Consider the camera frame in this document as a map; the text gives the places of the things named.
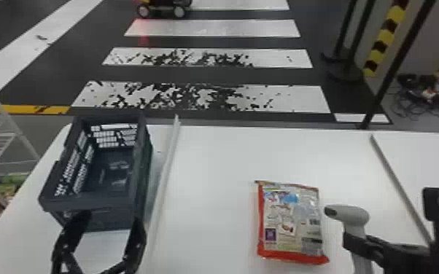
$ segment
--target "black plastic basket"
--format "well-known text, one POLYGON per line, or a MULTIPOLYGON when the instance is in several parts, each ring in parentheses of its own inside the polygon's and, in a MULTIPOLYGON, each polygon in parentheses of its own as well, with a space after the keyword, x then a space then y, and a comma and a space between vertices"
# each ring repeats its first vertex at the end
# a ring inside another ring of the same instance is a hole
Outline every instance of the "black plastic basket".
POLYGON ((146 203, 152 144, 141 114, 77 117, 39 203, 64 225, 92 210, 90 231, 131 227, 146 203))

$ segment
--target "barcode scanner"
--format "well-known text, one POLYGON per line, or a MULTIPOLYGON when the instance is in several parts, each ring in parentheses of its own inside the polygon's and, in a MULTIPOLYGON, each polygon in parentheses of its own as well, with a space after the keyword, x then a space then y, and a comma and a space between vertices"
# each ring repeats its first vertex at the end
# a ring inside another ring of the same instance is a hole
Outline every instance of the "barcode scanner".
MULTIPOLYGON (((366 239, 364 226, 369 222, 369 213, 366 210, 350 205, 327 205, 324 212, 329 218, 341 221, 345 233, 366 239)), ((351 255, 355 274, 373 273, 370 260, 354 253, 351 255)))

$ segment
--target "white crosswalk stripe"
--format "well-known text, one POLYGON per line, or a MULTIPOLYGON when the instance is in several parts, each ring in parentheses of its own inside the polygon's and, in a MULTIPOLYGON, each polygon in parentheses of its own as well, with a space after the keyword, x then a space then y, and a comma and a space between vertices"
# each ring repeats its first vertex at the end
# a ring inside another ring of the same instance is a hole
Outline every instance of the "white crosswalk stripe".
POLYGON ((192 10, 288 10, 286 0, 194 0, 192 10))
POLYGON ((104 65, 312 69, 306 50, 116 47, 104 65))
POLYGON ((142 20, 126 36, 299 37, 294 20, 142 20))
POLYGON ((320 87, 305 85, 88 82, 71 106, 330 113, 320 87))

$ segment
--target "black floor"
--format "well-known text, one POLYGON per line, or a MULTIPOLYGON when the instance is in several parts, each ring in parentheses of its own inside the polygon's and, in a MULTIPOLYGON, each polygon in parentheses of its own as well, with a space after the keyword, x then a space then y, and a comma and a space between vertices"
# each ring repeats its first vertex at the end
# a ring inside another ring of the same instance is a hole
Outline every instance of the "black floor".
POLYGON ((46 18, 68 0, 1 0, 0 49, 46 18))
MULTIPOLYGON (((288 2, 290 11, 197 11, 191 12, 190 18, 294 18, 301 34, 300 38, 125 37, 124 33, 136 17, 135 4, 132 1, 103 0, 89 15, 5 86, 0 91, 0 100, 12 105, 69 106, 90 80, 218 85, 320 85, 332 113, 365 113, 373 99, 368 86, 365 83, 344 85, 332 81, 327 77, 326 64, 320 58, 321 49, 332 42, 338 32, 347 3, 333 0, 288 2), (113 47, 304 48, 308 50, 314 69, 102 66, 102 61, 113 47)), ((24 23, 30 25, 41 19, 36 19, 38 16, 42 16, 42 13, 29 16, 24 23)), ((11 37, 0 38, 0 45, 6 44, 6 40, 14 39, 17 32, 20 32, 19 28, 23 28, 22 23, 20 27, 18 25, 17 28, 10 28, 11 37)), ((103 112, 101 109, 89 108, 73 108, 69 112, 82 113, 103 112)), ((331 114, 147 110, 147 115, 152 117, 171 117, 174 113, 195 119, 335 122, 331 114)))

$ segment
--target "yellow line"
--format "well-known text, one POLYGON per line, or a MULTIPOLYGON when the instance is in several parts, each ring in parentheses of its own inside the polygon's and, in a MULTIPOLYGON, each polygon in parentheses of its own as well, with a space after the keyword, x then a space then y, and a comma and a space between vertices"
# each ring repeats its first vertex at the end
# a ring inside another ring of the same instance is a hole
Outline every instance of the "yellow line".
POLYGON ((368 69, 368 68, 364 68, 364 75, 365 75, 365 76, 368 76, 368 77, 375 77, 375 76, 376 76, 376 73, 374 73, 374 71, 371 71, 371 70, 368 69))
POLYGON ((395 35, 388 31, 387 29, 383 29, 379 32, 378 40, 382 41, 386 46, 390 46, 393 43, 395 35))
POLYGON ((10 114, 65 114, 69 106, 3 105, 10 114))
POLYGON ((371 50, 368 60, 374 61, 375 63, 379 64, 382 62, 383 58, 383 53, 379 52, 378 50, 371 50))
POLYGON ((393 6, 388 12, 387 19, 392 19, 397 24, 401 23, 405 19, 405 10, 399 6, 393 6))

